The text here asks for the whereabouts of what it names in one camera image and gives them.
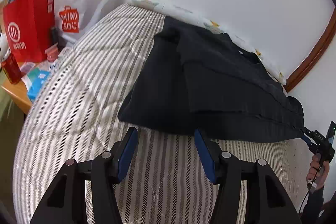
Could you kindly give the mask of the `person's right hand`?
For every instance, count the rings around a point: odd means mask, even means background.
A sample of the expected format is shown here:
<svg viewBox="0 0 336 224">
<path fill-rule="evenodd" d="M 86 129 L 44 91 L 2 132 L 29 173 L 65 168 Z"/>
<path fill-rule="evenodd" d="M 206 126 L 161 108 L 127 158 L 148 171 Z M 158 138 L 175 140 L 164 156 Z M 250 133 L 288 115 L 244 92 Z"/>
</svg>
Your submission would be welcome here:
<svg viewBox="0 0 336 224">
<path fill-rule="evenodd" d="M 323 188 L 330 170 L 330 163 L 328 161 L 324 161 L 322 168 L 319 168 L 320 158 L 321 155 L 319 153 L 312 157 L 310 168 L 306 176 L 306 182 L 311 182 L 315 179 L 314 183 L 316 184 L 316 190 Z"/>
</svg>

